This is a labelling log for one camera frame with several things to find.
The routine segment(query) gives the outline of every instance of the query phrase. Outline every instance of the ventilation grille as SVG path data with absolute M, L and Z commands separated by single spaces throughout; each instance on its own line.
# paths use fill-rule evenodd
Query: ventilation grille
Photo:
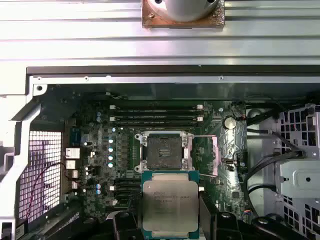
M 316 234 L 320 235 L 320 211 L 308 204 L 304 205 L 305 217 L 302 218 L 302 232 L 311 240 L 316 239 Z
M 297 231 L 300 231 L 299 214 L 286 206 L 284 206 L 283 208 L 285 221 L 288 222 Z
M 314 112 L 314 108 L 284 112 L 283 119 L 281 119 L 281 136 L 297 146 L 316 146 L 316 124 L 314 117 L 308 115 L 311 110 Z M 292 132 L 299 132 L 299 134 L 294 134 L 295 137 L 292 137 Z M 288 149 L 289 147 L 282 143 L 282 154 Z
M 28 166 L 20 176 L 19 218 L 28 217 L 32 222 L 60 202 L 61 165 L 43 171 L 52 164 L 61 163 L 62 134 L 30 131 L 29 136 Z
M 293 199 L 291 197 L 283 196 L 283 201 L 293 206 Z

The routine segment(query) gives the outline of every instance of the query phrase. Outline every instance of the ram slot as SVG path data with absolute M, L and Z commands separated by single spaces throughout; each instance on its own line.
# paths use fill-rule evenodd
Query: ram slot
M 122 117 L 184 117 L 184 118 L 196 118 L 199 116 L 199 112 L 190 112 L 190 111 L 133 111 L 133 112 L 121 112 L 121 111 L 112 111 L 110 116 L 115 118 Z

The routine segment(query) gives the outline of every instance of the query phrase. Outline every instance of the capacitor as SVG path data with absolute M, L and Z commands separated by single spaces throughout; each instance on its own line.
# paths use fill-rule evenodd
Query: capacitor
M 85 141 L 85 142 L 83 143 L 83 145 L 85 145 L 85 146 L 90 146 L 90 145 L 92 145 L 92 142 L 91 142 L 91 141 Z
M 237 126 L 237 121 L 230 116 L 223 121 L 223 125 L 226 129 L 234 129 Z

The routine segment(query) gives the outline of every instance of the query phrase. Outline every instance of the silver metal frame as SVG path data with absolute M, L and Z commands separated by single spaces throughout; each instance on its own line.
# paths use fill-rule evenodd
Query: silver metal frame
M 35 66 L 318 65 L 320 2 L 226 1 L 220 28 L 144 29 L 140 0 L 0 0 L 0 95 Z
M 41 106 L 38 105 L 22 121 L 20 154 L 14 156 L 13 165 L 2 179 L 0 184 L 0 233 L 2 223 L 12 223 L 12 239 L 15 239 L 16 231 L 16 182 L 28 165 L 29 132 L 31 122 L 40 114 Z

